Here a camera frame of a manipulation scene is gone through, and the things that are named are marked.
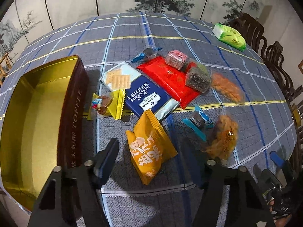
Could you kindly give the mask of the clear fried twist snack bag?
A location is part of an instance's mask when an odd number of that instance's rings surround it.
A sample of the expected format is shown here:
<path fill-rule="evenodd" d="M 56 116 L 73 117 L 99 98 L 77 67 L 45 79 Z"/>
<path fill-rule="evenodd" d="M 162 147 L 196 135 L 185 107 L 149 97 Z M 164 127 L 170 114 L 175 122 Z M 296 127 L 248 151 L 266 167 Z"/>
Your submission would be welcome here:
<path fill-rule="evenodd" d="M 208 144 L 202 147 L 212 159 L 228 160 L 238 140 L 238 123 L 227 114 L 220 114 Z"/>

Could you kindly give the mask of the orange snack bag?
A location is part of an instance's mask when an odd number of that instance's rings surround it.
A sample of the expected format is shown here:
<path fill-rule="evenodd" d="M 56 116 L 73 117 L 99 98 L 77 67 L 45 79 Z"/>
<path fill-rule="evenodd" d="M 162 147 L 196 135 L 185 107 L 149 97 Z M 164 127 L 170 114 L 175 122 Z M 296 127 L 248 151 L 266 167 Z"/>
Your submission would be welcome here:
<path fill-rule="evenodd" d="M 149 185 L 166 161 L 178 152 L 151 110 L 144 111 L 132 131 L 125 131 L 131 161 L 141 182 Z"/>

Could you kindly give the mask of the yellow cake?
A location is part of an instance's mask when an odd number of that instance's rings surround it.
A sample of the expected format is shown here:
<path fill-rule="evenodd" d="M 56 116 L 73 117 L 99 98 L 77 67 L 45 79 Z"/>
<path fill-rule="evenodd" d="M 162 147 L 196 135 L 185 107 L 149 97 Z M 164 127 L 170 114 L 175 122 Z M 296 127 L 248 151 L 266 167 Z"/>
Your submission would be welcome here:
<path fill-rule="evenodd" d="M 103 95 L 93 94 L 87 120 L 112 117 L 119 120 L 122 117 L 125 101 L 125 90 L 119 89 Z"/>

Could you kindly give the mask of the blue chocolate candy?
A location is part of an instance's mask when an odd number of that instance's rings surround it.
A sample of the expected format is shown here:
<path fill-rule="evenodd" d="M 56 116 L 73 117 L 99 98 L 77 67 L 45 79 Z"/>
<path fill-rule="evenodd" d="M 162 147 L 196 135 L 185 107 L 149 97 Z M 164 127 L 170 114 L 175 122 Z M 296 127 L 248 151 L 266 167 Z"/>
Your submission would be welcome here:
<path fill-rule="evenodd" d="M 207 141 L 206 130 L 214 128 L 212 119 L 199 106 L 195 106 L 191 115 L 182 121 L 203 141 Z"/>

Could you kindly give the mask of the blue soda cracker pack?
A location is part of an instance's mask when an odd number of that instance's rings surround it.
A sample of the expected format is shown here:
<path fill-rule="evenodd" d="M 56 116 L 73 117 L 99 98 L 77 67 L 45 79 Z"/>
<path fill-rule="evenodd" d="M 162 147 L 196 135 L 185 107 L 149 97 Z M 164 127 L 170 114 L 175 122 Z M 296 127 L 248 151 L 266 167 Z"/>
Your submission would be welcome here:
<path fill-rule="evenodd" d="M 151 110 L 161 121 L 180 103 L 127 62 L 122 62 L 102 74 L 101 82 L 111 91 L 125 90 L 125 105 L 136 116 Z"/>

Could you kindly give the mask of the dark sesame block snack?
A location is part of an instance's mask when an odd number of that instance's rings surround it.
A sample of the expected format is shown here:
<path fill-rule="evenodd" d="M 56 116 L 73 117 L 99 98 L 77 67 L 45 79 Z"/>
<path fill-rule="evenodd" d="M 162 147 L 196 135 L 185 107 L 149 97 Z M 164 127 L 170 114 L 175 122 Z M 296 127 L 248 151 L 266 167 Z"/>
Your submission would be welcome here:
<path fill-rule="evenodd" d="M 185 85 L 200 93 L 205 93 L 211 85 L 211 77 L 205 65 L 190 61 L 185 70 Z"/>

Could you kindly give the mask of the blue dark candy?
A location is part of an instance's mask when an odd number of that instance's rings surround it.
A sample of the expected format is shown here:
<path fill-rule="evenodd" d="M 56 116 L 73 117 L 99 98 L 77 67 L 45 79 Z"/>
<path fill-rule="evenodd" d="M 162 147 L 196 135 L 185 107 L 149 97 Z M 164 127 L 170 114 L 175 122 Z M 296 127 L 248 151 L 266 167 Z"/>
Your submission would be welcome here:
<path fill-rule="evenodd" d="M 133 58 L 130 63 L 143 63 L 149 61 L 151 59 L 156 58 L 159 56 L 159 51 L 162 50 L 160 47 L 150 47 L 143 50 L 139 53 L 135 58 Z"/>

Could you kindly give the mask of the pink cube snack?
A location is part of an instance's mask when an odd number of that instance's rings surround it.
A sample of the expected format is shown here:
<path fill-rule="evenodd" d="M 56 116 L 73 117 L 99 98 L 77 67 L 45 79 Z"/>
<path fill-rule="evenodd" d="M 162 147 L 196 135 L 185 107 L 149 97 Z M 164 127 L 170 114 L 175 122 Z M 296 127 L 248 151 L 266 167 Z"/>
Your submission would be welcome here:
<path fill-rule="evenodd" d="M 187 59 L 188 56 L 186 54 L 179 50 L 172 50 L 167 54 L 165 63 L 177 70 L 181 70 Z"/>

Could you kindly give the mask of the gold and maroon toffee tin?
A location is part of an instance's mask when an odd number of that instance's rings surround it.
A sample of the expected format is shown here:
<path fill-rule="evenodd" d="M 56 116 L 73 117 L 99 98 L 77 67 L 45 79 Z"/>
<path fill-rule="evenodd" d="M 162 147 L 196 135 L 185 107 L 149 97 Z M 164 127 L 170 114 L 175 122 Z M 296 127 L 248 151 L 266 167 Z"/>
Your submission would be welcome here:
<path fill-rule="evenodd" d="M 1 180 L 31 211 L 55 166 L 82 163 L 82 116 L 88 74 L 77 55 L 25 73 L 12 93 L 1 131 Z"/>

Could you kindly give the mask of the clear orange cracker pack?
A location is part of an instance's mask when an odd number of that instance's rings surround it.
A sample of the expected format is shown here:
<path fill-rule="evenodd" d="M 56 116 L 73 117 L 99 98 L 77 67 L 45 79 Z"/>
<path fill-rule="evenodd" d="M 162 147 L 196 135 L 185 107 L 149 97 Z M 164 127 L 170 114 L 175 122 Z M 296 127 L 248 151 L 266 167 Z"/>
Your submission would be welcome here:
<path fill-rule="evenodd" d="M 217 92 L 228 98 L 237 105 L 244 104 L 244 93 L 238 85 L 231 82 L 228 78 L 217 72 L 211 73 L 211 86 Z"/>

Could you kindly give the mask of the dark wooden chair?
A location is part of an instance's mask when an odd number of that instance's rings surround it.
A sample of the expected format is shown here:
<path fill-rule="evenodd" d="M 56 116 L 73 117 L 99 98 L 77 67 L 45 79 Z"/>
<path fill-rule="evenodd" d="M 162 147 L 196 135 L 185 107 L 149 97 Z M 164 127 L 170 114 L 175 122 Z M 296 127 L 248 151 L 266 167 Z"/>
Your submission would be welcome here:
<path fill-rule="evenodd" d="M 263 40 L 261 58 L 279 85 L 286 101 L 290 104 L 302 93 L 302 86 L 295 89 L 290 75 L 282 68 L 284 62 L 282 45 L 278 41 L 269 45 L 264 36 L 261 36 L 261 40 Z"/>
<path fill-rule="evenodd" d="M 231 20 L 228 25 L 236 29 L 255 52 L 258 52 L 261 40 L 263 40 L 262 49 L 267 47 L 268 42 L 263 36 L 263 25 L 249 14 L 242 13 L 238 18 Z"/>

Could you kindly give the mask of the red snack packet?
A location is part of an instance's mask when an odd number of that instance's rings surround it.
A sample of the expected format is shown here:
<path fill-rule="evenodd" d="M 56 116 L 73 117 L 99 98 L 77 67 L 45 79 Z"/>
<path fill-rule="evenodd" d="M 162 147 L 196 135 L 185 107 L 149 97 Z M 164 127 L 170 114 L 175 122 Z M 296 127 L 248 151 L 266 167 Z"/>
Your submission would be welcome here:
<path fill-rule="evenodd" d="M 140 64 L 137 69 L 178 101 L 183 110 L 200 95 L 199 91 L 185 85 L 185 73 L 166 64 L 162 56 L 157 56 L 146 63 Z"/>

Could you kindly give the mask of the green tissue pack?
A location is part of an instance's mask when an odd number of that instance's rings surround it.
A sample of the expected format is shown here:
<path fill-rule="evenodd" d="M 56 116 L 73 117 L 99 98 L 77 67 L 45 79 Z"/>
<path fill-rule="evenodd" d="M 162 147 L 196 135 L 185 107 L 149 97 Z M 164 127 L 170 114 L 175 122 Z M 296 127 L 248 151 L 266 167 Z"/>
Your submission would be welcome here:
<path fill-rule="evenodd" d="M 242 52 L 247 47 L 247 43 L 243 36 L 232 27 L 216 23 L 213 28 L 213 34 L 219 41 Z"/>

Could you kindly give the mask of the small bamboo stool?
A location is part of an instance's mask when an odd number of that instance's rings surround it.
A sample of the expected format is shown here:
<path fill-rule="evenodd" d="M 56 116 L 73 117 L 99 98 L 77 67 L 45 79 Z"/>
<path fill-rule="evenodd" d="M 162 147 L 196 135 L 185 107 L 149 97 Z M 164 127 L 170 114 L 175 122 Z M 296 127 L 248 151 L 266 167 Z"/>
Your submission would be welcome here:
<path fill-rule="evenodd" d="M 8 76 L 10 70 L 12 69 L 13 62 L 11 58 L 9 57 L 9 53 L 6 52 L 1 60 L 0 60 L 0 85 L 3 85 L 4 80 Z"/>

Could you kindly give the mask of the painted folding screen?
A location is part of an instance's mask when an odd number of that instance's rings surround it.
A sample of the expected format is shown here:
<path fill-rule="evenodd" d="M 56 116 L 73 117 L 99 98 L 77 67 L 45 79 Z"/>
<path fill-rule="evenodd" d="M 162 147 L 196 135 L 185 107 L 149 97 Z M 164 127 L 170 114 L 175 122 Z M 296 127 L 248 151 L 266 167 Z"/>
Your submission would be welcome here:
<path fill-rule="evenodd" d="M 156 12 L 227 23 L 242 12 L 259 18 L 267 0 L 15 0 L 1 20 L 1 54 L 67 24 L 119 12 Z"/>

